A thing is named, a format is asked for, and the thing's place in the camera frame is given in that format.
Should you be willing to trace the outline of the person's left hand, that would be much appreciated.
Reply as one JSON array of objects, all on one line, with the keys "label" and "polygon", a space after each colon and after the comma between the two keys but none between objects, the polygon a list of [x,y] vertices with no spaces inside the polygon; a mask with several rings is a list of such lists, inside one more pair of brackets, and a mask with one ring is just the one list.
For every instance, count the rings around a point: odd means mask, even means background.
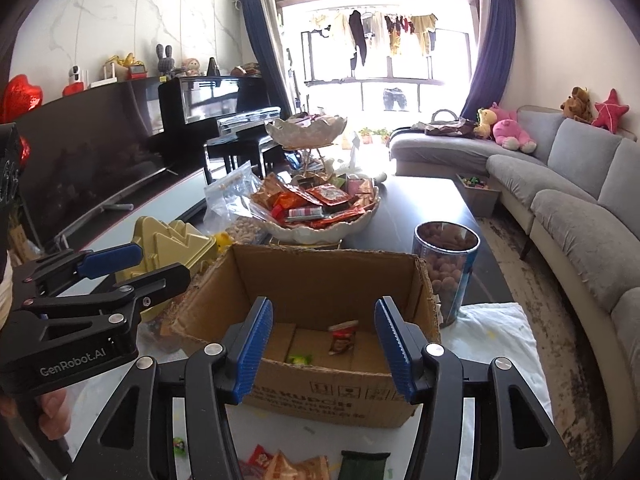
[{"label": "person's left hand", "polygon": [[[72,422],[67,389],[58,389],[40,396],[40,405],[38,425],[41,432],[50,441],[65,437]],[[7,419],[22,416],[17,402],[4,394],[1,396],[1,415]]]}]

